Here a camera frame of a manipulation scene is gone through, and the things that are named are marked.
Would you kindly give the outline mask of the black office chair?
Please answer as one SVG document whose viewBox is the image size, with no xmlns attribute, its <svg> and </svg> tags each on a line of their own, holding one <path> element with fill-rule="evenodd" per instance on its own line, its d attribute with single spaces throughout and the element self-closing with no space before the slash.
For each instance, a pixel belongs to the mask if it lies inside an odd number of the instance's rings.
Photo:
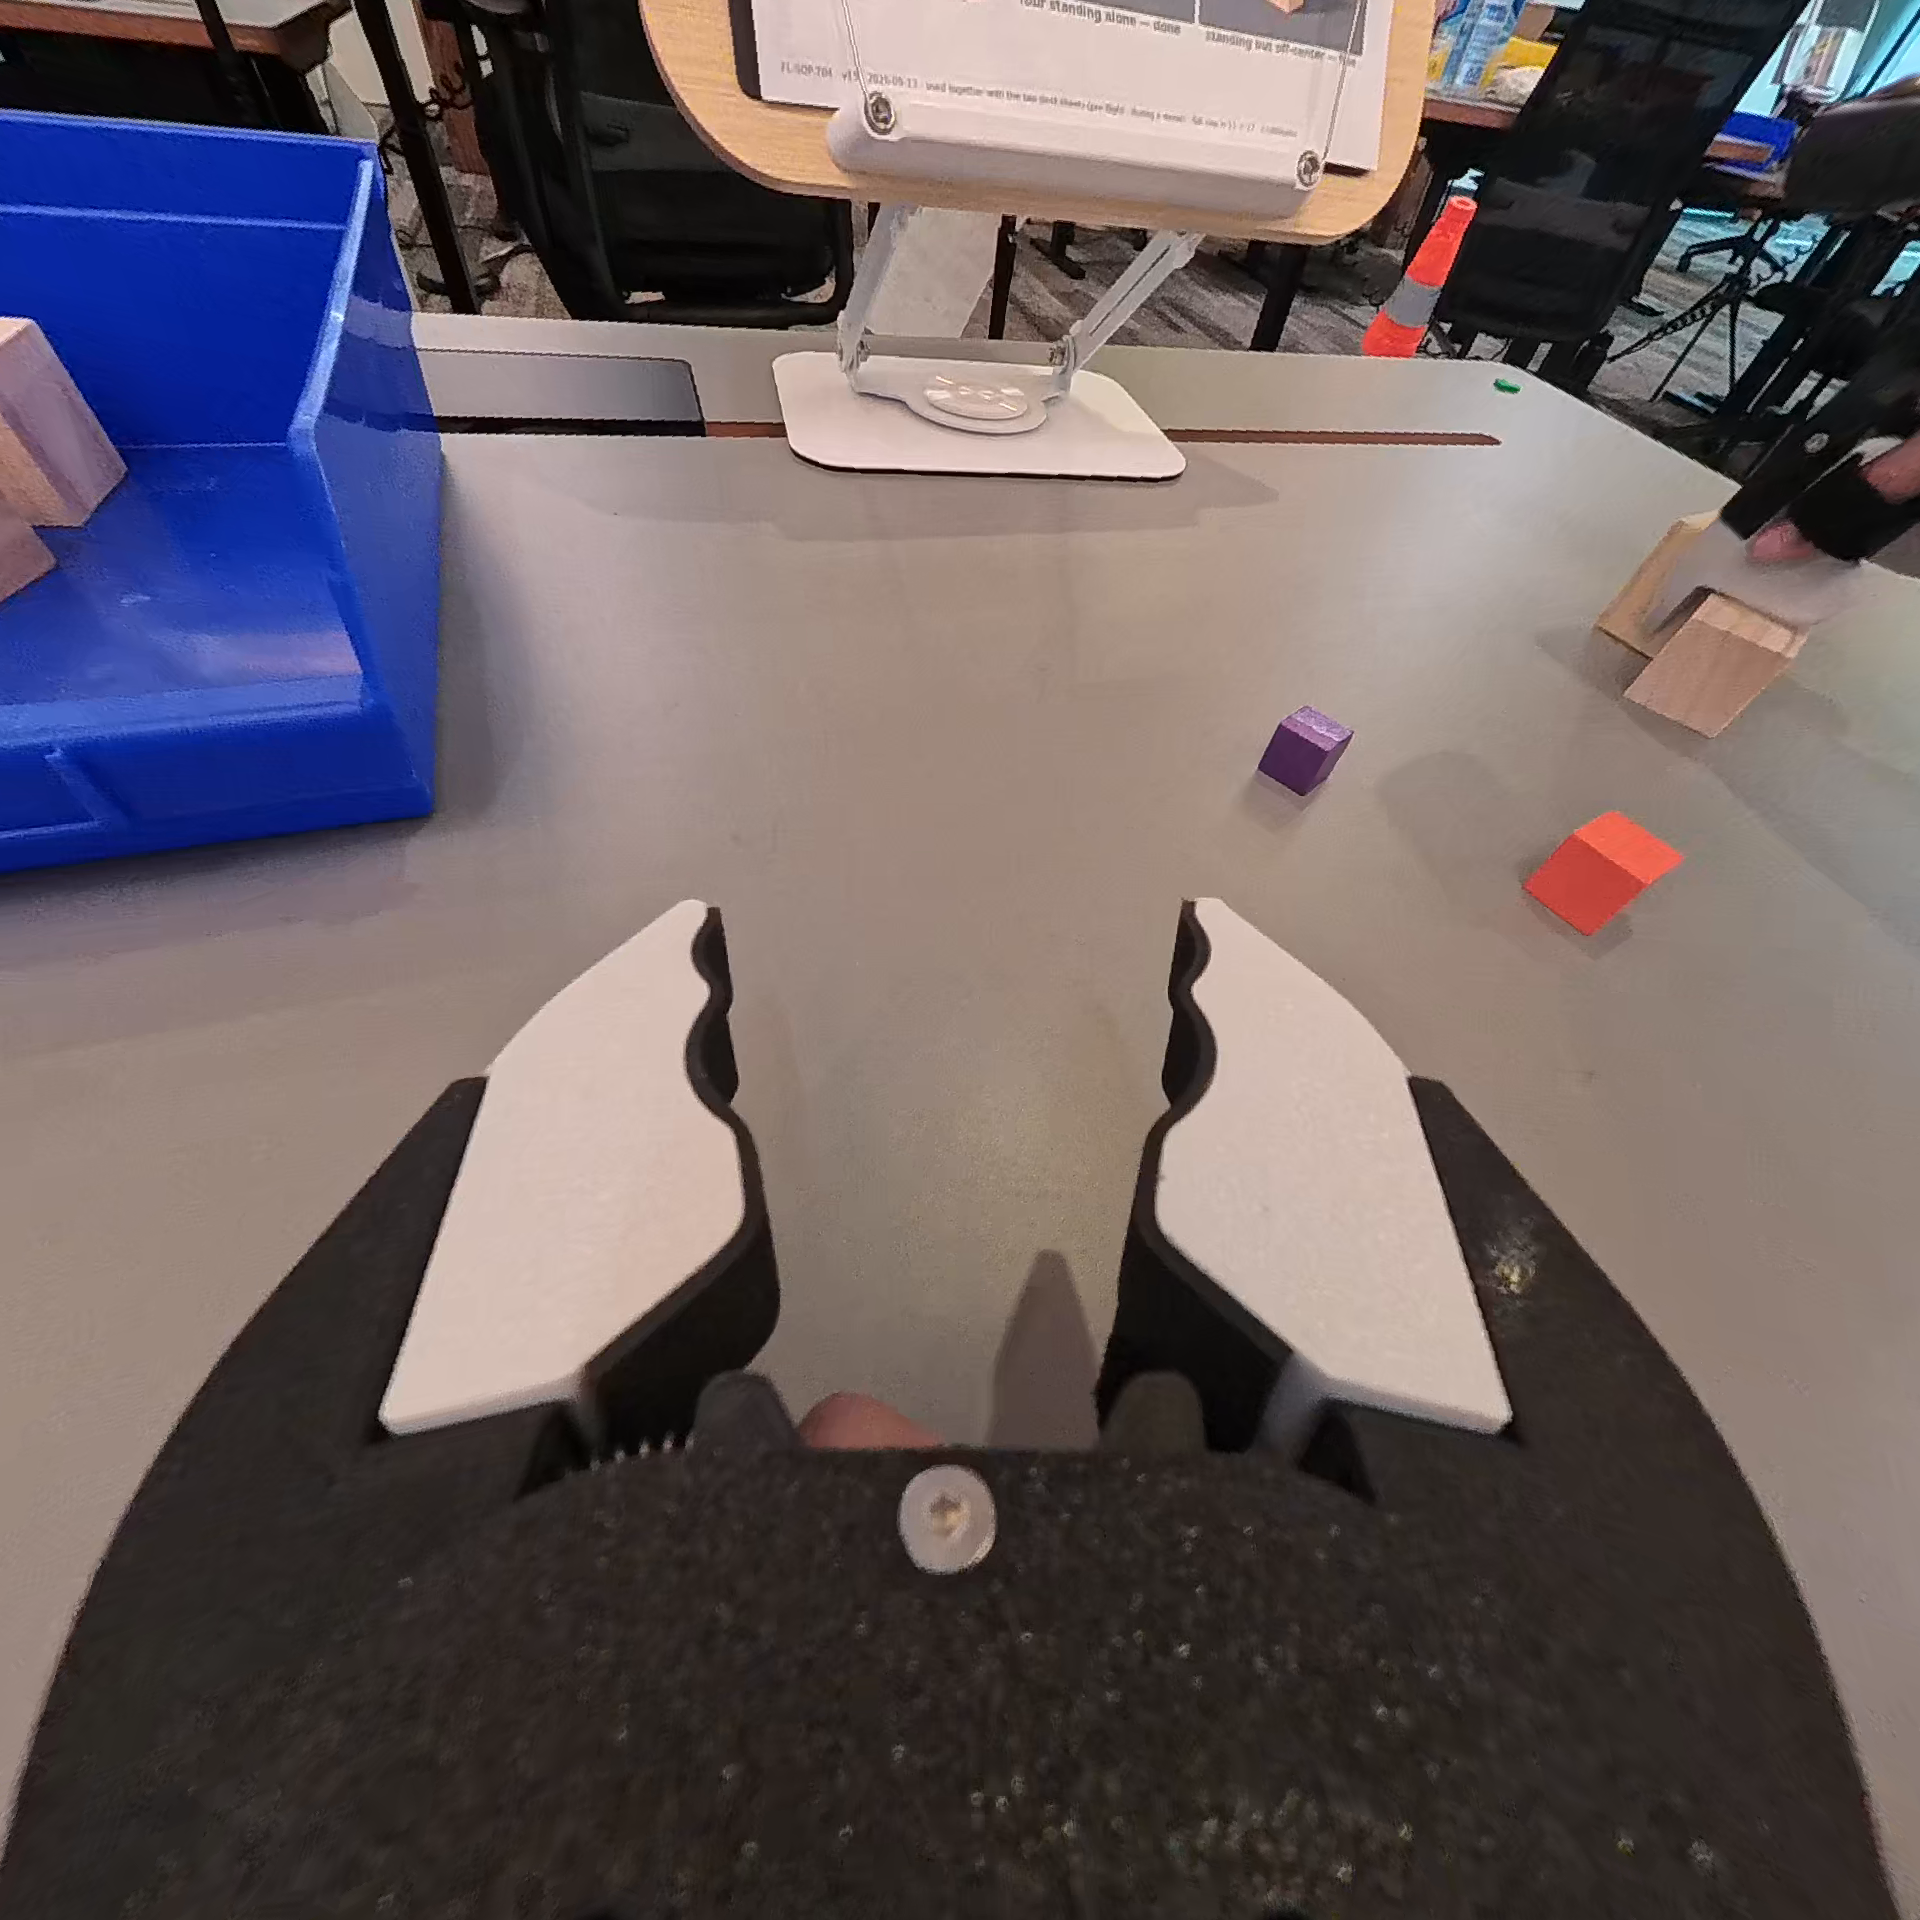
<svg viewBox="0 0 1920 1920">
<path fill-rule="evenodd" d="M 1588 387 L 1723 120 L 1804 0 L 1588 0 L 1474 185 L 1439 315 Z"/>
<path fill-rule="evenodd" d="M 721 163 L 662 81 L 637 0 L 473 0 L 469 81 L 501 211 L 586 324 L 837 324 L 850 210 Z"/>
</svg>

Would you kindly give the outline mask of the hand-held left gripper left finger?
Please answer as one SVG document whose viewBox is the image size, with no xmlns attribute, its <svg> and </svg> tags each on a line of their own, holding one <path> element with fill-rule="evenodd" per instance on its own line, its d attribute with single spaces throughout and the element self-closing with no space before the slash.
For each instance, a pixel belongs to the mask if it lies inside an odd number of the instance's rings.
<svg viewBox="0 0 1920 1920">
<path fill-rule="evenodd" d="M 378 1425 L 564 1411 L 586 1444 L 684 1444 L 771 1331 L 731 940 L 684 896 L 496 1059 Z"/>
</svg>

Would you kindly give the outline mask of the orange striped traffic cone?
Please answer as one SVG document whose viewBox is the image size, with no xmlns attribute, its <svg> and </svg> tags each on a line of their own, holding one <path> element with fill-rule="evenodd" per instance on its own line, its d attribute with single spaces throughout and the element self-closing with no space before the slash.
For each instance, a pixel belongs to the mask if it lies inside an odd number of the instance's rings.
<svg viewBox="0 0 1920 1920">
<path fill-rule="evenodd" d="M 1365 356 L 1417 356 L 1432 315 L 1439 315 L 1439 305 L 1447 305 L 1447 279 L 1453 279 L 1467 234 L 1474 234 L 1474 195 L 1453 192 L 1453 195 L 1439 210 L 1432 239 L 1415 245 L 1399 291 L 1371 312 L 1371 324 L 1365 324 Z"/>
</svg>

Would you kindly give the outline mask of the person's right hand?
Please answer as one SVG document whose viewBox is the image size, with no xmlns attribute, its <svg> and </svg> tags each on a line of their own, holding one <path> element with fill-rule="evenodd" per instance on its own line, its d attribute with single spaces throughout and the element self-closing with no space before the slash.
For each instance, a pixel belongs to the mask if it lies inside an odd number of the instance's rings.
<svg viewBox="0 0 1920 1920">
<path fill-rule="evenodd" d="M 1753 563 L 1838 558 L 1861 563 L 1920 524 L 1920 439 L 1833 460 L 1784 512 L 1744 545 Z"/>
</svg>

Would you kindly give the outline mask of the red wooden cube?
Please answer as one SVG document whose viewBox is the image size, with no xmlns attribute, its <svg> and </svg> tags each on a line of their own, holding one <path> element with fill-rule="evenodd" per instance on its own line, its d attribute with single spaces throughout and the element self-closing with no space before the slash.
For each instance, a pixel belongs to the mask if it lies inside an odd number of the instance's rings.
<svg viewBox="0 0 1920 1920">
<path fill-rule="evenodd" d="M 1541 869 L 1526 869 L 1526 896 L 1544 902 L 1562 930 L 1604 940 L 1669 869 L 1686 869 L 1686 848 L 1626 808 L 1604 808 L 1562 833 Z"/>
</svg>

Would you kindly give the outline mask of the white folding stand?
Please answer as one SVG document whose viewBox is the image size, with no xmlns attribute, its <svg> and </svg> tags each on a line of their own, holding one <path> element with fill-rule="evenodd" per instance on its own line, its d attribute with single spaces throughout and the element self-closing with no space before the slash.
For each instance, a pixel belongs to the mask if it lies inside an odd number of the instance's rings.
<svg viewBox="0 0 1920 1920">
<path fill-rule="evenodd" d="M 828 351 L 779 356 L 779 422 L 813 469 L 900 473 L 1098 473 L 1177 481 L 1180 444 L 1108 379 L 1088 376 L 1107 344 L 1198 251 L 1217 220 L 1289 220 L 1332 150 L 1348 64 L 1308 134 L 1219 128 L 1073 128 L 1073 109 L 1009 109 L 864 86 L 837 109 L 828 150 L 881 185 L 1039 192 L 1039 195 L 1133 195 L 1167 234 L 1133 266 L 1066 330 L 1039 363 L 986 344 L 877 330 L 877 305 L 923 210 L 881 210 L 850 312 Z"/>
</svg>

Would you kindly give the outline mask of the purple wooden cube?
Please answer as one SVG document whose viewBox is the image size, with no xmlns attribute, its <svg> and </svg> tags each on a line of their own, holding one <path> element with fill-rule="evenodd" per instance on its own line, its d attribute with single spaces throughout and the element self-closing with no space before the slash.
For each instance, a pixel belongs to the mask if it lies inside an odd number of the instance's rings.
<svg viewBox="0 0 1920 1920">
<path fill-rule="evenodd" d="M 1348 724 L 1332 724 L 1328 703 L 1296 703 L 1273 748 L 1263 748 L 1263 780 L 1289 790 L 1319 790 L 1332 780 L 1332 765 L 1348 757 Z"/>
</svg>

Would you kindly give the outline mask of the blue plastic bin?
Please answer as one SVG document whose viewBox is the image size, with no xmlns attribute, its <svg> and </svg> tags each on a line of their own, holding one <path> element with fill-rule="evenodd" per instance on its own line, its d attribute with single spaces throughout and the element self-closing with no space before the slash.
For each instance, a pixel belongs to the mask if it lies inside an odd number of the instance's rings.
<svg viewBox="0 0 1920 1920">
<path fill-rule="evenodd" d="M 0 605 L 0 869 L 436 808 L 447 444 L 376 145 L 0 120 L 0 315 L 131 481 Z"/>
</svg>

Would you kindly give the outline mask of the large wooden cube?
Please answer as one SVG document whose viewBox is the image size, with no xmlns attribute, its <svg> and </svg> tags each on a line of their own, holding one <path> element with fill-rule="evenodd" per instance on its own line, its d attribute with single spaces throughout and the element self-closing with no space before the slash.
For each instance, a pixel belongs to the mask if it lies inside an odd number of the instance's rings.
<svg viewBox="0 0 1920 1920">
<path fill-rule="evenodd" d="M 1669 647 L 1669 625 L 1738 580 L 1744 540 L 1723 512 L 1678 512 L 1631 580 L 1604 605 L 1596 631 L 1631 662 Z"/>
<path fill-rule="evenodd" d="M 131 481 L 116 444 L 31 315 L 0 315 L 0 502 L 37 535 L 79 535 Z"/>
</svg>

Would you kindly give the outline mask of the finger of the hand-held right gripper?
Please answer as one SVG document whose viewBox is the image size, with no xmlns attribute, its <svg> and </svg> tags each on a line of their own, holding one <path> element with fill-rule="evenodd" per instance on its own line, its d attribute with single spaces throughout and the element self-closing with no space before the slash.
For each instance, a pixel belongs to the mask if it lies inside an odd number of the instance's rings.
<svg viewBox="0 0 1920 1920">
<path fill-rule="evenodd" d="M 1744 540 L 1714 540 L 1714 596 L 1780 622 L 1780 625 L 1825 625 L 1847 613 L 1861 586 L 1861 563 L 1838 558 L 1795 558 L 1795 563 L 1753 563 Z"/>
</svg>

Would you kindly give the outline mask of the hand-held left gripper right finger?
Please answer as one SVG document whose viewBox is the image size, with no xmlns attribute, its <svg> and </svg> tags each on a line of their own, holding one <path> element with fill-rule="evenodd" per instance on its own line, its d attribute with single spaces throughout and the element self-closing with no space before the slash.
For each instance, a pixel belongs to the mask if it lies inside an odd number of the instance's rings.
<svg viewBox="0 0 1920 1920">
<path fill-rule="evenodd" d="M 1308 1449 L 1328 1411 L 1507 1433 L 1406 1059 L 1219 896 L 1177 917 L 1161 1094 L 1107 1433 L 1133 1419 L 1206 1449 Z"/>
</svg>

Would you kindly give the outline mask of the white instruction sheet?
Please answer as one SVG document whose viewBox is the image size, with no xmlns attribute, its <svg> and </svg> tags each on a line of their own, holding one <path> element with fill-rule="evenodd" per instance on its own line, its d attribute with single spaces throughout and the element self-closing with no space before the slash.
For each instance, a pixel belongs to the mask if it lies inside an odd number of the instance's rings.
<svg viewBox="0 0 1920 1920">
<path fill-rule="evenodd" d="M 1354 0 L 754 0 L 761 101 L 857 145 L 1378 155 L 1399 10 Z"/>
</svg>

